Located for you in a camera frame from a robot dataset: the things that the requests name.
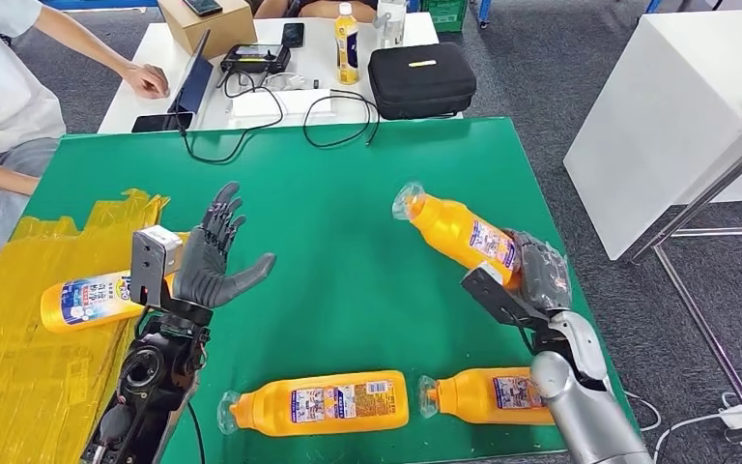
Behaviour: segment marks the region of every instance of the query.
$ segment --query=smartphone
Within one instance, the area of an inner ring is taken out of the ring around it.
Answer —
[[[194,113],[138,116],[138,119],[135,120],[135,125],[132,126],[132,133],[176,131],[178,128],[188,129],[193,116]]]
[[[215,0],[184,0],[184,2],[200,17],[223,11],[223,8]]]
[[[289,22],[283,26],[283,44],[289,48],[300,48],[302,46],[302,33],[305,24],[301,22]]]

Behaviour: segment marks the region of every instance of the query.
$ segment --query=metal stand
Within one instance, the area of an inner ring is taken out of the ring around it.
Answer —
[[[729,167],[724,173],[722,173],[709,187],[702,191],[693,201],[691,201],[679,214],[674,217],[670,223],[662,228],[655,236],[650,239],[641,249],[639,249],[631,258],[633,263],[638,263],[641,257],[650,251],[651,249],[655,253],[659,262],[661,263],[667,275],[670,277],[672,286],[678,292],[681,297],[681,301],[687,307],[690,312],[693,321],[699,328],[701,335],[709,346],[712,354],[715,356],[716,361],[721,366],[721,369],[727,375],[729,383],[735,390],[735,394],[742,403],[742,381],[735,371],[735,367],[729,360],[727,353],[724,351],[724,347],[718,341],[718,338],[712,333],[712,330],[704,319],[699,307],[693,300],[692,294],[681,281],[681,277],[678,272],[672,266],[670,259],[662,248],[662,244],[670,237],[675,238],[686,238],[686,237],[715,237],[715,236],[740,236],[742,235],[742,227],[724,227],[724,228],[703,228],[703,229],[683,229],[682,227],[687,224],[692,218],[694,218],[706,205],[712,201],[719,193],[729,187],[732,182],[735,181],[742,174],[742,157],[740,157],[732,166]],[[742,429],[737,431],[732,430],[730,432],[737,432],[731,434],[725,434],[728,440],[740,441],[742,440]]]

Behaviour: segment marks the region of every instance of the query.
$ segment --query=green table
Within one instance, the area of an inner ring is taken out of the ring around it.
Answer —
[[[312,132],[337,139],[356,128]],[[195,137],[198,154],[221,157],[238,132]],[[300,128],[260,130],[226,165],[190,159],[176,133],[65,138],[25,214],[83,224],[96,200],[135,187],[172,197],[161,223],[186,231],[231,180],[241,183],[248,217],[231,270],[265,251],[275,252],[277,263],[265,282],[215,312],[209,363],[192,400],[207,462],[394,463],[564,450],[554,427],[471,425],[418,413],[422,374],[444,378],[470,367],[530,363],[517,330],[497,324],[459,285],[464,270],[390,211],[397,191],[418,180],[493,224],[563,249],[509,120],[386,123],[370,147],[358,140],[331,150],[308,145]],[[574,275],[573,282],[573,309],[592,320]],[[410,386],[406,427],[293,438],[253,430],[224,437],[217,430],[215,409],[226,390],[387,368],[401,370]],[[633,421],[612,368],[611,376]],[[187,416],[164,464],[198,462]]]

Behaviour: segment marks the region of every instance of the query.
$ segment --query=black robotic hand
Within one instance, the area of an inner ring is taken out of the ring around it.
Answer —
[[[175,273],[172,297],[214,308],[225,305],[271,272],[276,256],[266,253],[250,268],[226,275],[229,248],[245,216],[235,216],[243,201],[233,198],[240,185],[226,184],[214,198],[203,222],[189,233],[183,263]]]

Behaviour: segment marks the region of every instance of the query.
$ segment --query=bottle neck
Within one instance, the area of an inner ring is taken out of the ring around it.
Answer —
[[[418,202],[411,206],[411,213],[413,215],[411,224],[419,230],[427,229],[434,225],[442,209],[442,200],[439,198],[427,193],[421,196]]]
[[[437,399],[441,413],[456,415],[456,382],[453,378],[437,381]]]
[[[243,393],[229,410],[238,423],[238,428],[254,428],[254,393]]]

